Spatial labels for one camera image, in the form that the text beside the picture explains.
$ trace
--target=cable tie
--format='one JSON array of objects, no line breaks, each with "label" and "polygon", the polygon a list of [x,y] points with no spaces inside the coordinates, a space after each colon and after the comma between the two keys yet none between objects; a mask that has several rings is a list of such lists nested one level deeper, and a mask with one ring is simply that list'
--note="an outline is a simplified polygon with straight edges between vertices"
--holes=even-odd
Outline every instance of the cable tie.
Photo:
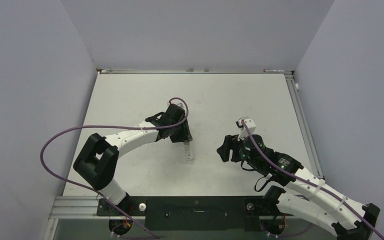
[{"label": "cable tie", "polygon": [[345,195],[342,194],[342,200],[340,201],[340,203],[338,204],[338,206],[336,207],[335,211],[338,211],[338,209],[344,204],[345,202]]},{"label": "cable tie", "polygon": [[318,181],[318,185],[315,188],[315,190],[312,192],[312,194],[310,196],[307,197],[308,200],[311,201],[311,199],[313,199],[317,195],[317,193],[320,191],[320,189],[323,187],[323,185],[325,185],[325,183],[326,183],[326,181],[324,179],[320,179]]}]

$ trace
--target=red wire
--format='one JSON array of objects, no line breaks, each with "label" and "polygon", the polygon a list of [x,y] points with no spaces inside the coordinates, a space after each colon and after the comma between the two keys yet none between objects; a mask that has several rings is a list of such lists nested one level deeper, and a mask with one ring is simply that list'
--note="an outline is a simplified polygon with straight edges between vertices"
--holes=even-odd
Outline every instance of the red wire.
[{"label": "red wire", "polygon": [[279,225],[282,224],[282,223],[285,221],[285,218],[286,218],[286,214],[284,213],[284,214],[283,214],[282,221],[279,223]]}]

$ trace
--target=cable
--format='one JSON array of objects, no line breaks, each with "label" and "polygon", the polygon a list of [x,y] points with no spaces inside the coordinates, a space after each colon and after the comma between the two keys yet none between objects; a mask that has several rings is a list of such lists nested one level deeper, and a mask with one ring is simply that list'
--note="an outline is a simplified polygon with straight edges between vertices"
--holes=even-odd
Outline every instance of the cable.
[{"label": "cable", "polygon": [[[310,223],[310,225],[308,225],[308,227],[300,232],[297,232],[297,233],[291,233],[291,234],[282,234],[282,235],[275,235],[275,234],[272,234],[272,233],[268,233],[269,236],[277,236],[277,238],[288,238],[288,237],[296,237],[296,236],[299,236],[299,235],[303,235],[305,234],[306,232],[308,232],[311,228],[313,227],[313,224]],[[266,231],[266,229],[263,227],[263,225],[261,225],[261,230],[262,231]]]},{"label": "cable", "polygon": [[[244,120],[242,120],[242,125],[245,127],[246,129],[246,132],[248,133],[249,135],[249,139],[251,139],[251,142],[252,144],[254,145],[255,149],[258,151],[258,153],[272,166],[274,167],[276,170],[280,171],[281,173],[283,174],[286,174],[287,176],[289,177],[292,177],[294,179],[297,179],[297,180],[300,180],[301,182],[304,182],[308,185],[311,185],[313,187],[318,187],[317,184],[315,183],[312,183],[310,181],[307,181],[305,180],[304,178],[302,177],[299,177],[299,176],[295,176],[294,174],[291,174],[285,170],[283,170],[282,168],[280,168],[279,166],[277,166],[276,164],[274,164],[272,161],[270,161],[270,159],[263,153],[263,151],[261,151],[261,149],[259,148],[258,144],[256,143],[250,129],[248,128],[247,124],[245,123]],[[328,189],[324,188],[324,187],[321,187],[320,188],[321,190],[323,190],[325,193],[328,193],[329,195],[331,195],[332,197],[334,197],[335,199],[337,199],[338,201],[342,201],[342,198],[337,196],[335,193],[329,191]],[[364,219],[364,217],[362,217],[358,212],[356,212],[346,201],[343,202],[343,205],[349,209],[354,215],[356,215],[365,225],[367,225],[368,228],[370,228],[370,230],[372,230],[374,233],[376,233],[376,235],[378,235],[382,240],[384,240],[384,236],[378,231],[376,230],[376,228],[374,226],[372,226],[366,219]]]},{"label": "cable", "polygon": [[307,201],[310,201],[308,198],[306,198],[306,196],[304,196],[304,195],[295,195],[295,197],[299,197],[299,198],[302,198],[302,199],[304,199],[304,200],[307,200]]},{"label": "cable", "polygon": [[73,181],[73,180],[70,180],[68,178],[65,178],[65,177],[62,177],[58,174],[56,174],[55,172],[53,172],[51,169],[49,169],[49,167],[45,164],[45,160],[44,160],[44,152],[45,152],[45,149],[48,147],[48,145],[53,141],[55,140],[56,138],[58,138],[59,136],[63,135],[63,134],[66,134],[68,132],[71,132],[71,131],[74,131],[74,130],[79,130],[79,129],[92,129],[92,128],[101,128],[101,129],[125,129],[125,130],[161,130],[161,129],[169,129],[169,128],[174,128],[174,127],[177,127],[179,125],[181,125],[182,123],[184,123],[186,121],[186,119],[188,118],[189,116],[189,108],[188,108],[188,105],[186,104],[186,102],[181,99],[180,97],[173,97],[171,98],[168,102],[171,104],[172,103],[172,100],[179,100],[181,101],[183,104],[184,104],[184,107],[186,109],[186,114],[184,116],[184,118],[179,121],[178,123],[175,123],[175,124],[172,124],[172,125],[167,125],[167,126],[156,126],[156,127],[131,127],[131,126],[115,126],[115,125],[84,125],[84,126],[75,126],[75,127],[72,127],[72,128],[69,128],[69,129],[66,129],[64,131],[61,131],[57,134],[55,134],[53,137],[51,137],[47,142],[45,142],[45,144],[43,145],[42,149],[40,150],[40,163],[42,164],[43,168],[48,172],[50,173],[52,176],[54,176],[55,178],[59,179],[59,180],[62,180],[62,181],[65,181],[67,183],[71,183],[71,184],[74,184],[76,186],[79,186],[79,187],[82,187],[82,188],[85,188],[85,189],[89,189],[99,195],[101,195],[107,202],[108,204],[110,204],[114,209],[116,209],[117,211],[119,211],[121,214],[123,214],[124,216],[128,217],[133,223],[137,224],[139,227],[141,227],[143,230],[145,230],[146,232],[148,232],[149,234],[152,235],[152,237],[147,237],[147,236],[140,236],[140,237],[127,237],[127,236],[120,236],[122,239],[159,239],[160,237],[157,236],[154,232],[152,232],[151,230],[149,230],[148,228],[146,228],[144,225],[140,224],[137,220],[133,219],[130,215],[128,215],[127,213],[125,213],[123,210],[121,210],[118,206],[116,206],[114,203],[112,203],[110,200],[108,200],[102,193],[100,193],[99,191],[96,191],[95,189],[93,189],[92,187],[90,186],[87,186],[87,185],[84,185],[84,184],[81,184],[79,182],[76,182],[76,181]]},{"label": "cable", "polygon": [[257,184],[258,184],[258,182],[259,182],[261,179],[264,179],[264,178],[265,178],[265,176],[260,177],[260,178],[257,180],[257,182],[255,183],[255,185],[254,185],[254,191],[256,191],[257,193],[261,192],[261,191],[267,186],[267,184],[269,184],[269,182],[270,182],[269,180],[266,180],[265,183],[262,185],[262,187],[260,187],[260,189],[257,190]]}]

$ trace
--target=small white object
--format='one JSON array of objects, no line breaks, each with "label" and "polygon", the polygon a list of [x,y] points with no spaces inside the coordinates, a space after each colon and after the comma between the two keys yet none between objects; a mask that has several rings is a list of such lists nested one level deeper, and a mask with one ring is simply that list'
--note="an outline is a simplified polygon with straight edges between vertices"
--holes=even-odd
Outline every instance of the small white object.
[{"label": "small white object", "polygon": [[238,141],[239,140],[244,140],[246,137],[249,136],[247,130],[245,129],[245,127],[243,125],[243,123],[246,124],[246,126],[248,127],[248,129],[251,132],[251,134],[253,134],[254,130],[257,127],[255,122],[251,118],[249,118],[247,116],[239,118],[239,120],[236,121],[236,125],[240,129],[239,136],[237,137]]},{"label": "small white object", "polygon": [[126,191],[114,178],[100,192],[115,205],[118,205],[126,197]]},{"label": "small white object", "polygon": [[139,204],[139,211],[143,212],[147,209],[147,205],[145,203]]},{"label": "small white object", "polygon": [[268,173],[266,176],[265,176],[265,179],[269,180],[271,177],[273,177],[273,175],[271,173]]},{"label": "small white object", "polygon": [[307,197],[307,199],[311,201],[311,199],[313,199],[317,195],[317,193],[320,191],[320,189],[323,187],[323,185],[325,185],[325,183],[326,183],[326,181],[324,179],[320,179],[318,181],[317,187],[312,192],[311,196]]},{"label": "small white object", "polygon": [[338,209],[340,209],[340,207],[342,206],[342,204],[344,204],[345,202],[345,195],[342,194],[342,201],[340,201],[340,203],[338,204],[338,206],[336,207],[335,211],[338,211]]}]

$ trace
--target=screw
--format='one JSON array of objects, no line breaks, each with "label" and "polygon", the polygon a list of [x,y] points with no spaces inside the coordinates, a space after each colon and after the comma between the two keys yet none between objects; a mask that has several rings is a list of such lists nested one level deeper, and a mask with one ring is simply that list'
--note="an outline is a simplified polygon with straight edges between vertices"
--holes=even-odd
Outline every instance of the screw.
[{"label": "screw", "polygon": [[252,203],[252,202],[250,202],[246,205],[246,209],[248,209],[249,211],[251,211],[253,208],[254,208],[254,203]]}]

